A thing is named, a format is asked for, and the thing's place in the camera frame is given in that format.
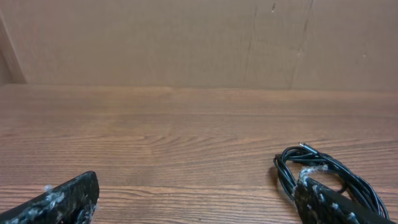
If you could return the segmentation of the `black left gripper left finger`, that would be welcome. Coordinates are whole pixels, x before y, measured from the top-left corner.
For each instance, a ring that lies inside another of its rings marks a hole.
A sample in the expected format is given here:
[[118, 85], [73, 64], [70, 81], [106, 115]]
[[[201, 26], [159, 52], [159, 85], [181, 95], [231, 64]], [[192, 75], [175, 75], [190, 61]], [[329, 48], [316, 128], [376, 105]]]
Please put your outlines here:
[[1, 214], [1, 224], [90, 224], [100, 194], [97, 175], [84, 172]]

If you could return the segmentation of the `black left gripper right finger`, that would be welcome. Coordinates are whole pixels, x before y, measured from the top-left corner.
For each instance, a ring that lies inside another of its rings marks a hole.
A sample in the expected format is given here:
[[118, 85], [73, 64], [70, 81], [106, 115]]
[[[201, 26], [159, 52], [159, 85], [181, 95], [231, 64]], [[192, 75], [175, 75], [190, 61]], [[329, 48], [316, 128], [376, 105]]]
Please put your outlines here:
[[325, 171], [323, 166], [304, 167], [294, 187], [294, 203], [305, 224], [395, 224], [313, 180], [313, 172]]

